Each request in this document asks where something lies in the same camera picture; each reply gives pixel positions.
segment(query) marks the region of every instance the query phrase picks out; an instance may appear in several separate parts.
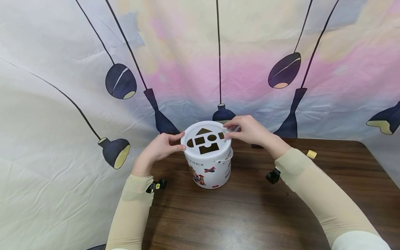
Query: bucket handle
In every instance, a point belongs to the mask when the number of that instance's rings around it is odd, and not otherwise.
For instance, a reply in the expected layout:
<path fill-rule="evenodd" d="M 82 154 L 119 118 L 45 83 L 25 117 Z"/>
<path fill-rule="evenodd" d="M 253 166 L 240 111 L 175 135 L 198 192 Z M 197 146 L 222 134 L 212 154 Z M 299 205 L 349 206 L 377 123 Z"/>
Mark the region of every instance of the bucket handle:
<path fill-rule="evenodd" d="M 232 157 L 233 157 L 233 150 L 232 150 L 232 148 L 230 148 L 229 155 L 228 155 L 228 157 L 227 157 L 225 160 L 215 160 L 214 162 L 216 162 L 216 163 L 224 163 L 224 162 L 226 162 L 226 161 L 231 160 Z"/>

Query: wooden table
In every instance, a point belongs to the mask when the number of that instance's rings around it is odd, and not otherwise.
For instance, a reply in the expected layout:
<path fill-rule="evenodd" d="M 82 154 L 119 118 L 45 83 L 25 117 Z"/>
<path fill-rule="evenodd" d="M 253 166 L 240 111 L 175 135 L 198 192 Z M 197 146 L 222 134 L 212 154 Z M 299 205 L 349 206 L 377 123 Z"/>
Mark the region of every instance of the wooden table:
<path fill-rule="evenodd" d="M 400 249 L 400 191 L 359 142 L 288 139 L 318 153 L 314 162 L 361 208 L 392 250 Z M 157 162 L 154 179 L 168 180 L 154 196 L 143 249 L 330 249 L 317 219 L 282 180 L 265 175 L 274 161 L 263 149 L 233 141 L 230 180 L 197 186 L 183 153 Z"/>

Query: hand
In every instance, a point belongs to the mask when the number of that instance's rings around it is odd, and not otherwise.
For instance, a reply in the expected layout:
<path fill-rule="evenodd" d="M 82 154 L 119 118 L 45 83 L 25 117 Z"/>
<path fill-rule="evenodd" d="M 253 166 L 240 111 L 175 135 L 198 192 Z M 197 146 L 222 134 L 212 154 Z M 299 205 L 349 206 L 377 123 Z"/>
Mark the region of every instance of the hand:
<path fill-rule="evenodd" d="M 224 127 L 230 130 L 235 130 L 238 126 L 240 128 L 237 132 L 227 133 L 225 138 L 235 138 L 250 144 L 261 145 L 268 150 L 275 160 L 291 149 L 291 146 L 279 136 L 269 132 L 252 116 L 236 116 L 224 124 Z"/>
<path fill-rule="evenodd" d="M 262 146 L 268 140 L 268 137 L 272 135 L 271 132 L 249 115 L 236 116 L 224 124 L 224 127 L 230 130 L 235 130 L 238 126 L 240 128 L 237 132 L 227 133 L 225 138 L 235 138 L 249 144 L 258 144 Z"/>
<path fill-rule="evenodd" d="M 185 150 L 185 145 L 170 145 L 171 142 L 181 139 L 184 134 L 184 131 L 177 135 L 159 134 L 136 158 L 132 174 L 149 176 L 154 162 L 162 160 L 172 153 Z"/>

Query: pendant lamp illustration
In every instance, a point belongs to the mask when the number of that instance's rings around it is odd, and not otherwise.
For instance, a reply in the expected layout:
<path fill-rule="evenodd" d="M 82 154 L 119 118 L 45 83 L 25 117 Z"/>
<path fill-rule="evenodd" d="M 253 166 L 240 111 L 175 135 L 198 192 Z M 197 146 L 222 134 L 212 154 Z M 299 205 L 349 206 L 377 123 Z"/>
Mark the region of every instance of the pendant lamp illustration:
<path fill-rule="evenodd" d="M 374 115 L 367 121 L 367 125 L 378 127 L 383 134 L 394 134 L 400 126 L 400 102 L 394 107 L 385 109 Z"/>
<path fill-rule="evenodd" d="M 39 78 L 40 80 L 44 81 L 48 85 L 52 86 L 55 88 L 58 92 L 60 92 L 63 96 L 65 96 L 74 106 L 75 108 L 79 111 L 80 115 L 83 117 L 85 122 L 88 124 L 89 128 L 91 131 L 94 133 L 94 135 L 98 138 L 98 145 L 103 148 L 103 156 L 106 162 L 112 166 L 115 169 L 119 169 L 125 162 L 126 157 L 129 154 L 130 150 L 130 144 L 127 140 L 125 139 L 117 139 L 114 141 L 110 141 L 108 138 L 104 137 L 101 138 L 92 125 L 90 124 L 89 120 L 86 118 L 85 114 L 82 112 L 80 107 L 69 97 L 67 96 L 64 92 L 62 92 L 59 88 L 54 86 L 53 84 L 49 83 L 48 81 L 44 80 L 40 76 L 37 76 L 29 71 L 24 70 L 25 72 Z"/>
<path fill-rule="evenodd" d="M 95 247 L 89 248 L 87 250 L 104 250 L 104 249 L 106 249 L 106 245 L 105 244 L 104 245 L 100 245 L 100 246 L 95 246 Z"/>
<path fill-rule="evenodd" d="M 123 64 L 115 63 L 112 59 L 112 56 L 108 52 L 103 40 L 100 38 L 100 35 L 97 33 L 96 29 L 94 28 L 92 22 L 90 21 L 88 15 L 83 10 L 82 6 L 79 4 L 78 0 L 75 0 L 78 4 L 79 8 L 85 15 L 86 19 L 88 20 L 90 26 L 96 33 L 98 39 L 100 40 L 101 44 L 103 45 L 104 50 L 110 57 L 112 62 L 112 66 L 109 69 L 106 75 L 106 89 L 110 95 L 118 99 L 129 99 L 136 93 L 136 78 L 130 71 L 128 67 Z"/>
<path fill-rule="evenodd" d="M 311 54 L 310 62 L 308 63 L 307 70 L 306 70 L 306 73 L 304 75 L 303 82 L 302 82 L 300 88 L 296 89 L 296 92 L 294 94 L 292 106 L 290 107 L 289 116 L 286 118 L 286 120 L 284 120 L 284 122 L 282 123 L 280 128 L 274 132 L 274 134 L 276 134 L 276 135 L 278 135 L 280 137 L 297 138 L 296 109 L 297 109 L 300 101 L 304 97 L 304 94 L 307 91 L 307 88 L 304 88 L 303 86 L 304 86 L 304 83 L 306 82 L 308 72 L 310 71 L 310 66 L 312 64 L 312 60 L 314 59 L 315 52 L 317 51 L 318 45 L 320 44 L 321 38 L 322 38 L 322 36 L 324 35 L 324 33 L 326 31 L 326 27 L 328 26 L 329 20 L 330 20 L 332 14 L 333 14 L 333 11 L 335 10 L 338 2 L 339 2 L 339 0 L 337 0 L 335 5 L 333 6 L 333 8 L 332 8 L 332 10 L 331 10 L 331 12 L 330 12 L 330 14 L 328 16 L 328 19 L 326 20 L 325 26 L 322 29 L 322 32 L 321 32 L 321 34 L 320 34 L 320 36 L 319 36 L 319 38 L 317 40 L 317 43 L 316 43 L 316 45 L 314 47 L 314 51 Z"/>
<path fill-rule="evenodd" d="M 222 124 L 229 120 L 232 120 L 236 115 L 226 109 L 225 104 L 222 103 L 222 91 L 221 91 L 221 37 L 220 37 L 220 12 L 218 7 L 218 0 L 216 0 L 217 7 L 217 31 L 218 31 L 218 62 L 219 62 L 219 76 L 220 76 L 220 104 L 218 104 L 218 110 L 212 115 L 212 120 L 220 122 Z"/>
<path fill-rule="evenodd" d="M 285 88 L 289 84 L 293 82 L 296 78 L 300 65 L 301 65 L 301 55 L 296 52 L 297 46 L 299 45 L 300 38 L 304 32 L 304 27 L 306 26 L 308 14 L 310 13 L 312 1 L 310 0 L 310 4 L 308 5 L 308 10 L 306 14 L 306 18 L 303 22 L 303 28 L 301 29 L 299 39 L 297 40 L 296 47 L 294 48 L 294 52 L 290 55 L 285 56 L 279 62 L 275 64 L 272 68 L 270 75 L 268 76 L 268 84 L 272 88 Z"/>
<path fill-rule="evenodd" d="M 117 26 L 118 26 L 118 28 L 119 28 L 121 34 L 122 34 L 122 37 L 123 37 L 124 40 L 125 40 L 126 46 L 128 47 L 128 50 L 129 50 L 129 52 L 130 52 L 130 54 L 131 54 L 131 56 L 132 56 L 132 58 L 133 58 L 133 61 L 135 62 L 136 68 L 138 69 L 140 78 L 142 79 L 143 86 L 144 86 L 144 88 L 146 89 L 146 90 L 144 91 L 144 95 L 146 96 L 146 98 L 148 99 L 148 101 L 150 102 L 151 106 L 152 106 L 153 109 L 154 109 L 154 115 L 155 115 L 155 119 L 156 119 L 156 128 L 157 128 L 157 130 L 158 130 L 160 133 L 179 134 L 179 133 L 180 133 L 179 130 L 178 130 L 178 129 L 174 126 L 174 124 L 159 110 L 158 104 L 157 104 L 157 101 L 156 101 L 156 97 L 154 96 L 153 89 L 152 89 L 152 88 L 147 88 L 147 86 L 146 86 L 146 83 L 145 83 L 144 78 L 143 78 L 143 76 L 142 76 L 142 73 L 141 73 L 141 71 L 140 71 L 139 65 L 138 65 L 138 63 L 137 63 L 137 61 L 136 61 L 136 58 L 135 58 L 135 56 L 134 56 L 134 54 L 133 54 L 133 51 L 132 51 L 132 49 L 131 49 L 131 47 L 130 47 L 130 45 L 129 45 L 128 40 L 126 39 L 125 33 L 124 33 L 124 31 L 122 30 L 121 25 L 120 25 L 120 23 L 119 23 L 119 21 L 118 21 L 116 15 L 115 15 L 115 13 L 114 13 L 114 10 L 112 9 L 112 7 L 111 7 L 111 5 L 110 5 L 110 2 L 109 2 L 108 0 L 105 0 L 105 1 L 106 1 L 107 5 L 108 5 L 108 8 L 110 9 L 110 12 L 111 12 L 112 16 L 114 17 L 114 20 L 115 20 L 115 22 L 116 22 L 116 24 L 117 24 Z M 121 68 L 118 68 L 118 69 L 116 70 L 116 72 L 120 72 L 119 79 L 121 79 L 121 78 L 124 76 L 124 74 L 126 74 L 126 73 L 124 73 L 124 72 L 126 72 L 126 71 L 124 71 L 124 70 L 126 70 L 126 69 L 123 69 L 122 67 L 121 67 Z"/>

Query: shape sorter lid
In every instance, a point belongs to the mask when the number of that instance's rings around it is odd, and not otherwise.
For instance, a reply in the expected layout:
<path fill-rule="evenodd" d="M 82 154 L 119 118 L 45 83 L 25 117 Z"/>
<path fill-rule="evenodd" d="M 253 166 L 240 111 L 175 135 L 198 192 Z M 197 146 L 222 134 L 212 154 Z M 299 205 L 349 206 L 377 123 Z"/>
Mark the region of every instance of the shape sorter lid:
<path fill-rule="evenodd" d="M 196 158 L 213 158 L 230 151 L 231 139 L 224 139 L 229 130 L 219 122 L 197 122 L 185 130 L 181 144 L 185 154 Z"/>

